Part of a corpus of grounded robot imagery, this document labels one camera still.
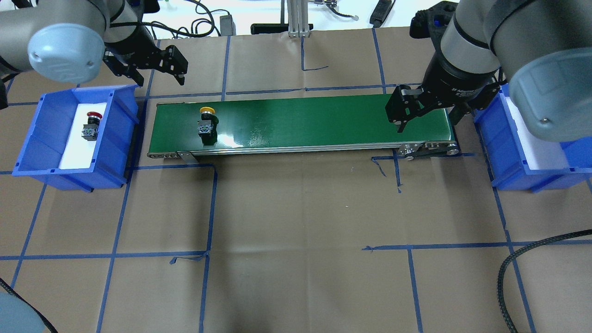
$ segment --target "blue storage box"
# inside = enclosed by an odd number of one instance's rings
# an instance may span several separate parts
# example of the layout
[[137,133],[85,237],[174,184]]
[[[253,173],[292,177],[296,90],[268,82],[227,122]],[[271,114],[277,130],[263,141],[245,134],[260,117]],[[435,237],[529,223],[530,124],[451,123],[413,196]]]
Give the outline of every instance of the blue storage box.
[[[44,94],[18,155],[13,176],[29,176],[60,190],[119,188],[138,106],[137,85],[75,88]],[[89,168],[60,169],[78,104],[107,103]]]
[[494,174],[492,185],[500,190],[542,190],[568,188],[592,177],[592,137],[564,143],[543,142],[522,136],[522,141],[540,143],[538,153],[547,158],[561,159],[561,167],[533,167],[529,161],[531,150],[523,146],[518,134],[524,132],[522,124],[512,117],[506,101],[507,87],[495,97],[489,107],[477,111],[475,123],[479,125]]

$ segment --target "green conveyor belt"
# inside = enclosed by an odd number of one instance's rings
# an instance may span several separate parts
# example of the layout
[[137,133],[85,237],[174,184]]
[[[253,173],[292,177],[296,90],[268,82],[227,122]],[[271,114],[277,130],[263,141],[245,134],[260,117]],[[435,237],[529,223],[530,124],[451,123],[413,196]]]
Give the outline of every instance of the green conveyor belt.
[[[408,142],[454,141],[445,110],[435,110],[397,133],[387,120],[389,95],[159,104],[148,156],[395,148]],[[218,141],[197,135],[200,108],[215,109]]]

